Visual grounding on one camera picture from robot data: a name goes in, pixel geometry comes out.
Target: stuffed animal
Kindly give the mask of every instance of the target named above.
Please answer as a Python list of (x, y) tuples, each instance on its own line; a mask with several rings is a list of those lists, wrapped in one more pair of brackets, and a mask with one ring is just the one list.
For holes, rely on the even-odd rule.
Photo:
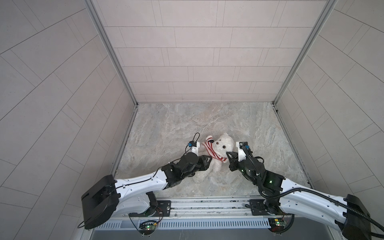
[(212, 136), (208, 136), (205, 140), (199, 148), (199, 155), (209, 155), (212, 157), (212, 161), (206, 171), (196, 172), (196, 175), (193, 177), (196, 183), (203, 181), (211, 171), (220, 171), (221, 165), (228, 162), (226, 153), (231, 152), (235, 146), (233, 139), (228, 133), (224, 133), (216, 141)]

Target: metal corner post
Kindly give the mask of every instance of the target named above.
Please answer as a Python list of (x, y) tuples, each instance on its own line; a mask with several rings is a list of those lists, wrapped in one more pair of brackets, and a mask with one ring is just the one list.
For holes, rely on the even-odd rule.
[(104, 29), (104, 27), (100, 21), (99, 15), (98, 15), (95, 7), (94, 7), (93, 1), (92, 0), (84, 0), (84, 5), (85, 5), (85, 8), (88, 10), (88, 13), (91, 17), (91, 20), (93, 21), (93, 23), (96, 27), (96, 30), (99, 33), (101, 41), (103, 42), (103, 44), (104, 44), (104, 46), (108, 52), (108, 55), (111, 57), (112, 63), (114, 65), (114, 67), (116, 68), (116, 71), (117, 71), (118, 75), (120, 76), (120, 79), (122, 80), (122, 82), (124, 83), (124, 86), (128, 90), (128, 93), (129, 93), (133, 103), (135, 104), (135, 106), (137, 106), (137, 101), (136, 101), (135, 95), (133, 94), (132, 89), (129, 86), (127, 77), (125, 76), (125, 74), (121, 68), (120, 62), (116, 56), (116, 53), (113, 50), (113, 47), (111, 45), (111, 42), (109, 41), (107, 33), (105, 32), (105, 29)]
[(331, 14), (334, 5), (336, 4), (337, 0), (328, 0), (325, 4), (323, 10), (320, 13), (320, 16), (318, 17), (315, 25), (313, 26), (307, 40), (305, 41), (303, 47), (301, 48), (299, 55), (297, 56), (295, 62), (293, 63), (287, 77), (285, 78), (283, 85), (281, 86), (279, 92), (276, 95), (276, 98), (273, 100), (273, 105), (276, 106), (276, 104), (280, 101), (281, 96), (283, 95), (284, 91), (288, 87), (289, 83), (291, 82), (293, 76), (297, 72), (297, 69), (299, 69), (300, 64), (304, 60), (304, 57), (307, 55), (309, 49), (311, 48), (313, 42), (315, 41), (317, 35), (319, 35), (319, 32), (321, 28), (323, 27), (325, 21)]

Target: marble floor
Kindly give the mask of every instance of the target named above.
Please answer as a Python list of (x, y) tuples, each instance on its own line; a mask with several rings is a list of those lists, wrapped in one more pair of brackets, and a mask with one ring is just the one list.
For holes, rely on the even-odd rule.
[[(264, 158), (267, 170), (309, 186), (270, 103), (140, 104), (115, 178), (148, 174), (180, 158), (195, 132), (200, 132), (200, 142), (224, 132), (234, 141), (248, 141), (253, 155)], [(228, 166), (223, 164), (220, 172), (211, 172), (200, 184), (188, 177), (155, 195), (258, 195), (256, 186)]]

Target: stone-patterned surface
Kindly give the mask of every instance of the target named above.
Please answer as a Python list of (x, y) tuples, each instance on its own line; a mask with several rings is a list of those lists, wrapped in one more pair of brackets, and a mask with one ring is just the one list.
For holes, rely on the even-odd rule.
[[(305, 186), (297, 162), (270, 103), (141, 104), (128, 138), (116, 178), (137, 177), (178, 159), (195, 132), (202, 142), (227, 132), (234, 141), (248, 141), (265, 168)], [(202, 183), (192, 177), (176, 187), (156, 192), (158, 197), (258, 195), (257, 187), (238, 171), (211, 172)]]

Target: wall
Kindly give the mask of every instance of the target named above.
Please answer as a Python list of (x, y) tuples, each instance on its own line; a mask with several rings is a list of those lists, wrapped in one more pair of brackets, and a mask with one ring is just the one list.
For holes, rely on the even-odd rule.
[(339, 0), (277, 109), (316, 189), (384, 214), (384, 2)]
[(2, 0), (0, 23), (0, 239), (69, 240), (133, 103), (81, 0)]
[(272, 101), (325, 4), (93, 2), (138, 102)]

